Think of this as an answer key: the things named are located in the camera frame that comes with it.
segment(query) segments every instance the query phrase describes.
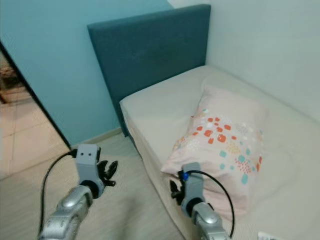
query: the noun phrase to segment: pillow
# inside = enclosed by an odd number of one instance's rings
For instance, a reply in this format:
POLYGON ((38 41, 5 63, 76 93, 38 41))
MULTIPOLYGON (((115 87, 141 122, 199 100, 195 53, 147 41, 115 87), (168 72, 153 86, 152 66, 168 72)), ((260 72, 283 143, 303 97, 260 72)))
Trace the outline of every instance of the pillow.
MULTIPOLYGON (((256 101, 206 86, 187 133, 179 139, 161 171, 176 175, 182 165, 199 162, 228 191, 237 217, 250 207, 263 161, 263 127, 268 111, 256 101)), ((204 178, 205 200, 231 219, 225 193, 204 178)))

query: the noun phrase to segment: blue wall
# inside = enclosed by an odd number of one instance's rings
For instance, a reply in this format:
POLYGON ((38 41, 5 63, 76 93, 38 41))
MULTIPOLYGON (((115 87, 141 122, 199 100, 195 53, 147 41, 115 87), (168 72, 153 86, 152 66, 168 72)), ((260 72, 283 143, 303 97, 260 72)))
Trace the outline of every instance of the blue wall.
POLYGON ((1 0, 0 38, 74 145, 119 126, 87 25, 171 8, 166 0, 1 0))

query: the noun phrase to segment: baseboard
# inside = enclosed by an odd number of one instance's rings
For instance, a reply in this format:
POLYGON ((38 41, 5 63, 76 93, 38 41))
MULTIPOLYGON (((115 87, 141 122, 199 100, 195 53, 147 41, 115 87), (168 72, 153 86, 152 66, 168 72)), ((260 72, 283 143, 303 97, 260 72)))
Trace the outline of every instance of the baseboard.
POLYGON ((121 127, 118 127, 118 128, 113 129, 111 131, 107 131, 107 132, 105 132, 105 133, 103 133, 101 135, 95 136, 95 137, 90 138, 88 140, 85 140, 83 142, 80 142, 80 143, 77 143, 75 145, 72 145, 71 149, 76 149, 80 144, 97 144, 97 143, 99 143, 99 142, 101 142, 103 140, 111 138, 111 137, 113 137, 115 135, 118 135, 120 133, 122 133, 122 130, 121 130, 121 127))

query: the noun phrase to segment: mattress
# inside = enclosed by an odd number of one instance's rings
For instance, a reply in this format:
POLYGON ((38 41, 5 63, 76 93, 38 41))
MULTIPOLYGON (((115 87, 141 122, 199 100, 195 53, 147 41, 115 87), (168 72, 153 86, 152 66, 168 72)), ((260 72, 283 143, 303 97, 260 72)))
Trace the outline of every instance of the mattress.
MULTIPOLYGON (((171 177, 161 173, 160 169, 172 152, 176 140, 185 134, 204 84, 248 97, 269 109, 264 130, 265 157, 252 207, 244 217, 236 220, 233 239, 255 240, 258 231, 285 240, 318 239, 319 123, 211 66, 184 72, 120 102, 126 126, 142 156, 150 180, 181 233, 187 240, 195 239, 190 219, 183 215, 175 200, 171 199, 171 177)), ((224 219, 223 226, 228 232, 231 223, 224 219)))

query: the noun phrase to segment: bed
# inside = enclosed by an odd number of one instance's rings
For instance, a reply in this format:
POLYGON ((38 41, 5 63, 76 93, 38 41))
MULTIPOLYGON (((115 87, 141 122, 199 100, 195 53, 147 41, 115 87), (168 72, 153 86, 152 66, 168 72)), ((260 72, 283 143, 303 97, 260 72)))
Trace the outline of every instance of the bed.
MULTIPOLYGON (((249 213, 237 219, 235 240, 263 231, 286 240, 318 239, 320 126, 263 91, 207 66, 211 6, 206 4, 100 22, 89 35, 115 112, 174 223, 195 239, 190 219, 170 197, 160 168, 186 132, 204 83, 269 108, 265 161, 249 213)), ((231 223, 223 221, 227 231, 231 223)))

